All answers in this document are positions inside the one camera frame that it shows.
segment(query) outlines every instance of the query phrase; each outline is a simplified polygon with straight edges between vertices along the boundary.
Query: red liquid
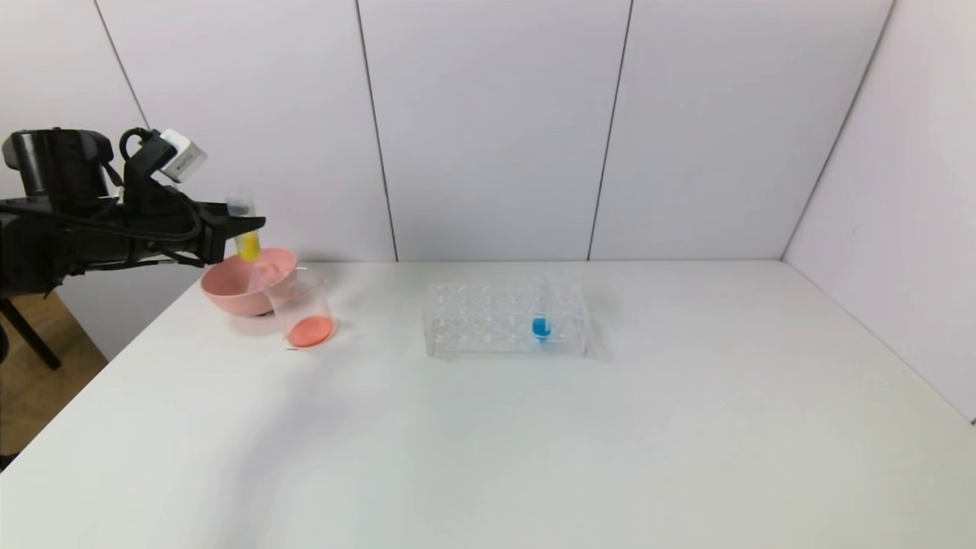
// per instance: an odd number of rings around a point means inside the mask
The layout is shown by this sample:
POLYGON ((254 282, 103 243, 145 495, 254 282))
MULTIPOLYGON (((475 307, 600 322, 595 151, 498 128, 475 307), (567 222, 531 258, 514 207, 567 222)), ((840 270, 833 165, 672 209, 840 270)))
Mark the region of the red liquid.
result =
POLYGON ((336 323, 328 317, 308 317, 288 332, 288 343, 295 347, 311 347, 329 339, 336 331, 336 323))

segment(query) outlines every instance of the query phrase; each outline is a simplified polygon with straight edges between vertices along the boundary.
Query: glass beaker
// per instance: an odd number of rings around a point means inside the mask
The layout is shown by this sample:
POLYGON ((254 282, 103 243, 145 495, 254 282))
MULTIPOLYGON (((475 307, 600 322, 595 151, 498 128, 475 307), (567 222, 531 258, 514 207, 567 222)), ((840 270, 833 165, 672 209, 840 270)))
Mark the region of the glass beaker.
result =
POLYGON ((315 269, 299 267, 264 293, 281 322, 285 338, 295 347, 311 347, 332 337, 336 322, 325 296, 325 278, 315 269))

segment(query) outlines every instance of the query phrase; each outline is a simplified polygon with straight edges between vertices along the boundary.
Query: white table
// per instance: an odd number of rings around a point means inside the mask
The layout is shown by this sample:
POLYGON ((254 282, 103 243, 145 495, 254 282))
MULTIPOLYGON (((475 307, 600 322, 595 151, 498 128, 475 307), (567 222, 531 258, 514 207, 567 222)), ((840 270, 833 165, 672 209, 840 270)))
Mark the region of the white table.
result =
POLYGON ((0 546, 976 547, 976 432, 786 265, 322 269, 310 351, 190 288, 0 475, 0 546), (545 271, 593 358, 425 356, 428 283, 545 271))

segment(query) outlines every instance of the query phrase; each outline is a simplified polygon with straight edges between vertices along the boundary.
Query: black cable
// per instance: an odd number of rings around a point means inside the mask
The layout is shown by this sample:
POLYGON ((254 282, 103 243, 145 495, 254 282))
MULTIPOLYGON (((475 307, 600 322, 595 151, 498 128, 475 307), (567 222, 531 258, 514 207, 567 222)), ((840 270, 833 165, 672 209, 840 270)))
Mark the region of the black cable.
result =
POLYGON ((108 223, 100 223, 97 221, 91 221, 81 217, 72 217, 62 214, 56 214, 53 212, 44 212, 41 210, 34 210, 31 208, 21 208, 19 206, 11 206, 9 204, 0 204, 0 212, 7 212, 11 214, 18 214, 23 216, 33 216, 40 217, 44 219, 50 219, 57 221, 59 223, 69 224, 74 227, 84 227, 85 229, 91 229, 92 231, 107 232, 109 234, 116 234, 119 236, 127 236, 130 238, 141 238, 143 240, 158 240, 160 242, 183 242, 184 240, 192 240, 200 234, 201 224, 200 216, 196 214, 192 207, 178 196, 175 199, 182 204, 190 214, 190 218, 193 220, 193 229, 188 232, 153 232, 153 231, 140 231, 138 229, 127 229, 119 228, 108 223))
POLYGON ((129 138, 132 136, 139 136, 143 141, 148 140, 152 137, 152 132, 144 128, 133 128, 131 130, 126 130, 122 137, 119 138, 119 154, 122 155, 122 159, 129 161, 129 150, 126 145, 129 143, 129 138))
POLYGON ((189 265, 191 267, 199 267, 201 269, 207 266, 206 263, 204 263, 204 262, 202 262, 202 261, 200 261, 198 259, 195 259, 195 258, 192 258, 192 257, 186 257, 184 255, 180 255, 180 254, 177 254, 177 253, 173 253, 173 252, 171 252, 169 250, 158 249, 158 248, 155 248, 154 246, 152 248, 149 248, 149 250, 150 251, 153 251, 153 252, 157 252, 157 253, 159 253, 161 255, 164 255, 164 256, 172 259, 173 261, 177 262, 178 265, 189 265))
POLYGON ((173 263, 168 259, 151 259, 148 261, 137 261, 129 263, 108 263, 105 265, 86 265, 85 271, 123 271, 136 267, 147 267, 149 265, 169 265, 173 263))

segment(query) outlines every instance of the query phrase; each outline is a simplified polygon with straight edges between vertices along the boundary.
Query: black stand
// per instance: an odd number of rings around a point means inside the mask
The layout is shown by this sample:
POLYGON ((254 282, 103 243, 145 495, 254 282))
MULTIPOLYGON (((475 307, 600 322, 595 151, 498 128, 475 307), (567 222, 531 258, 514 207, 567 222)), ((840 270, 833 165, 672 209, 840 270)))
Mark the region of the black stand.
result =
POLYGON ((30 327, 27 320, 20 315, 20 311, 14 307, 14 304, 10 302, 9 299, 0 299, 0 313, 10 321, 10 324, 14 327, 23 341, 27 342, 27 345, 37 353, 37 356, 48 365, 49 368, 57 370, 61 367, 61 361, 58 360, 58 356, 51 351, 48 344, 44 343, 41 336, 37 335, 34 328, 30 327))

